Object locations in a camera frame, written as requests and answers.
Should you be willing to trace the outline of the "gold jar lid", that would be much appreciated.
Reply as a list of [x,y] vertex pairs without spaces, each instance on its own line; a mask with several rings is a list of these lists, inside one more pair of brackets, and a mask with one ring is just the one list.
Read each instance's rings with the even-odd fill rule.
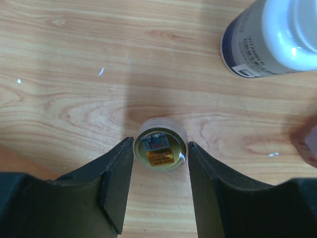
[[146,168],[169,173],[187,160],[187,132],[173,119],[149,119],[142,124],[134,139],[133,153],[135,159]]

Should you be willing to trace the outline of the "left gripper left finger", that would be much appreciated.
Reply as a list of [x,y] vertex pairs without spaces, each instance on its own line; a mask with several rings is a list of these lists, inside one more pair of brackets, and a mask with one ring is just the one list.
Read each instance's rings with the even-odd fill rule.
[[3,238],[115,238],[122,233],[133,138],[55,180],[0,175]]

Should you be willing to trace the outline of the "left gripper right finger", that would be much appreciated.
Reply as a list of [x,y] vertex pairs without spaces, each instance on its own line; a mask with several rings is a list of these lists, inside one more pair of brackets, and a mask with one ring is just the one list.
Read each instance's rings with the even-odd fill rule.
[[316,237],[315,178],[267,184],[232,169],[195,142],[188,145],[188,165],[199,237]]

